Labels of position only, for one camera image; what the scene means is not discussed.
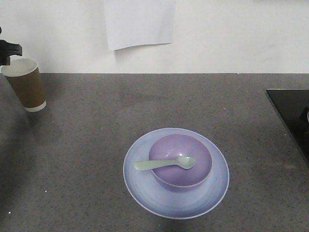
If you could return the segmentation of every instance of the spoon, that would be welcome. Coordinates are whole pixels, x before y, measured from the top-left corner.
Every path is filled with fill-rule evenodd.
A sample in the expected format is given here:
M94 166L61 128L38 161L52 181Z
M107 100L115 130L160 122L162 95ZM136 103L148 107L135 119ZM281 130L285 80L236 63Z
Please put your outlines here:
M196 161L192 157L178 156L176 159L135 161L134 168L139 171L150 170L170 165L178 165L184 169L192 168Z

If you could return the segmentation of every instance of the purple bowl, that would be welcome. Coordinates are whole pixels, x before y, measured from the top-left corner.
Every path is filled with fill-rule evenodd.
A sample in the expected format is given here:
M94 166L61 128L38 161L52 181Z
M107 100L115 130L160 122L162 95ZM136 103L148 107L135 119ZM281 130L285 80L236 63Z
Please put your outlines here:
M172 160L189 156L196 160L191 169L177 165L153 169L154 176L171 187L188 188L202 183L211 171L209 150L197 139L183 134L171 134L157 140L149 151L149 160Z

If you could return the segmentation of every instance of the cup base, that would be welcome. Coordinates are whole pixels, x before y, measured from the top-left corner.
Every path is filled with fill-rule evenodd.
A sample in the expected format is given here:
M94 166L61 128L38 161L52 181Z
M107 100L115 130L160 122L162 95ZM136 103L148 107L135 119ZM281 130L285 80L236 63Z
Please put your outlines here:
M25 109L28 111L28 112L37 112L37 111L40 111L42 109L44 109L44 107L46 106L46 101L43 102L43 104L37 106L37 107L33 107L33 108L26 108Z

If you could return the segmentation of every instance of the black stovetop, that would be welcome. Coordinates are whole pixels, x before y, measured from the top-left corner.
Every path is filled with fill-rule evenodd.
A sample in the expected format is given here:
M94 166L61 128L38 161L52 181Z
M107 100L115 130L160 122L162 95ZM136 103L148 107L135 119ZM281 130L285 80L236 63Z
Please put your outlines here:
M309 164L309 90L268 89L267 94Z

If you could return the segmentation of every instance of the plate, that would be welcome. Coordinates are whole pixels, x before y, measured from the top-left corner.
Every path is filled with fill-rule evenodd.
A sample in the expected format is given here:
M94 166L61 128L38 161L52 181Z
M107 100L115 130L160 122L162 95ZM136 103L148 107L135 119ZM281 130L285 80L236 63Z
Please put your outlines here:
M186 192L170 191L161 186L151 170L137 171L137 160L148 160L149 150L160 138L170 134L184 134L198 139L206 146L212 157L212 171L207 179ZM221 151L204 136L181 128L154 130L139 138L128 150L123 175L131 196L149 212L170 219L191 219L215 208L226 194L229 171Z

